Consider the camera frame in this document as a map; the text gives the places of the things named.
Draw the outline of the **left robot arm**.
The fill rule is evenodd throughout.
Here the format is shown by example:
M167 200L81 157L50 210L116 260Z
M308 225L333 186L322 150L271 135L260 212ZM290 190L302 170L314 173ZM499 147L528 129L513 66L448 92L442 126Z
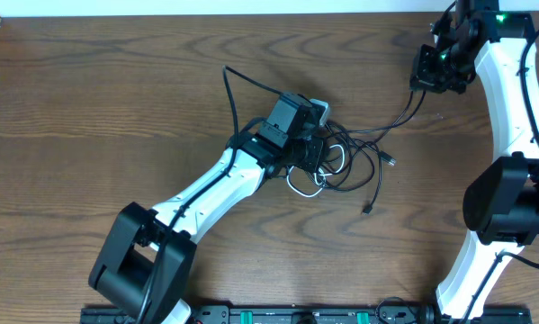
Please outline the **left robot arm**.
M271 114L232 136L216 164L181 193L150 209L124 207L89 285L137 323L185 323L192 310L182 297L199 241L282 170L317 172L327 152L319 133L329 114L326 102L280 94Z

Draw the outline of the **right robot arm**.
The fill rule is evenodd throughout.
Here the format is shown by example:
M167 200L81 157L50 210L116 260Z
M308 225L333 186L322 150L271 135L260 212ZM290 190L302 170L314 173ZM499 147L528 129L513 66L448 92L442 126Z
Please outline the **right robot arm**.
M489 293L511 261L539 236L539 28L525 12L496 1L456 0L433 23L435 41L416 55L414 91L462 94L474 80L484 89L493 159L466 189L463 245L419 323L527 323L527 310L491 309Z

